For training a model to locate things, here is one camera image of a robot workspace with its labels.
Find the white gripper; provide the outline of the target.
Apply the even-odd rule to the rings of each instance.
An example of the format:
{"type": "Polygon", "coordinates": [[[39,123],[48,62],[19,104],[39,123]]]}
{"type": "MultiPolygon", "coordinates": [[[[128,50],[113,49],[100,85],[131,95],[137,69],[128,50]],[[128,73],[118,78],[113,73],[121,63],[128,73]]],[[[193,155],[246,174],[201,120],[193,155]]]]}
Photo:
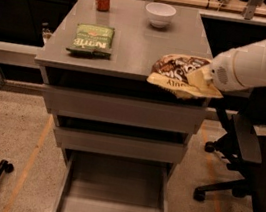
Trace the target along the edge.
{"type": "Polygon", "coordinates": [[[210,63],[211,67],[205,65],[190,71],[187,74],[189,85],[196,88],[199,96],[215,99],[223,97],[219,90],[222,92],[243,90],[245,87],[237,79],[234,70],[236,54],[237,49],[231,48],[215,56],[210,63]]]}

